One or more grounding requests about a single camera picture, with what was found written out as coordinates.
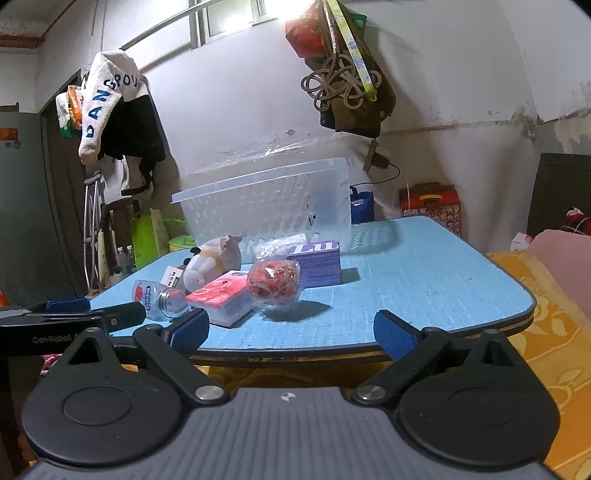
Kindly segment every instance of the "bright light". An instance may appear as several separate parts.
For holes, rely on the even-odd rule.
[[[314,0],[265,0],[265,7],[270,16],[291,20],[299,17],[313,3]]]
[[[234,33],[240,32],[252,25],[252,16],[248,18],[245,15],[232,15],[224,20],[222,25],[222,32]]]

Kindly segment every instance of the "floral pattern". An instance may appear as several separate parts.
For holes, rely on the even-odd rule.
[[[527,251],[491,258],[523,283],[538,303],[532,325],[509,340],[560,410],[560,429],[546,465],[564,479],[586,480],[591,475],[591,322]]]

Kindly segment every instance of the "blue table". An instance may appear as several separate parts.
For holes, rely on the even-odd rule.
[[[135,280],[159,281],[168,265],[189,256],[177,251],[156,260],[93,299],[92,308],[131,301]],[[252,314],[231,329],[212,325],[195,360],[243,365],[386,359],[373,332],[381,309],[418,329],[437,326],[455,336],[492,327],[513,334],[533,319],[535,298],[524,286],[427,217],[353,225],[341,266],[341,285],[304,290],[293,319]]]

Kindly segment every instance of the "power cord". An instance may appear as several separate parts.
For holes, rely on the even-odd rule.
[[[358,187],[359,185],[379,185],[380,183],[386,183],[387,181],[392,181],[392,180],[396,180],[399,176],[400,176],[400,168],[397,165],[394,165],[393,163],[388,162],[388,165],[390,165],[391,167],[396,168],[396,170],[398,170],[398,173],[396,174],[395,177],[392,177],[391,179],[388,180],[382,180],[382,181],[365,181],[362,183],[356,183],[355,185],[351,185],[352,187]]]

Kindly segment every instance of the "curtain rod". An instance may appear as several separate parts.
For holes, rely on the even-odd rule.
[[[221,1],[222,0],[206,0],[204,2],[197,4],[197,5],[193,5],[192,7],[189,7],[187,9],[183,10],[182,12],[179,12],[179,13],[173,15],[170,18],[167,18],[166,20],[161,21],[159,24],[154,25],[152,28],[147,29],[144,33],[138,35],[137,37],[135,37],[134,39],[130,40],[125,45],[123,45],[121,47],[121,50],[127,50],[127,49],[133,47],[134,45],[138,44],[139,42],[141,42],[145,38],[148,38],[151,34],[156,33],[159,30],[162,30],[164,27],[168,27],[170,24],[175,23],[177,20],[180,20],[181,18],[184,18],[184,17],[188,17],[189,15],[191,15],[194,12],[199,12],[200,10],[203,10],[204,8],[215,5],[216,3],[221,2]]]

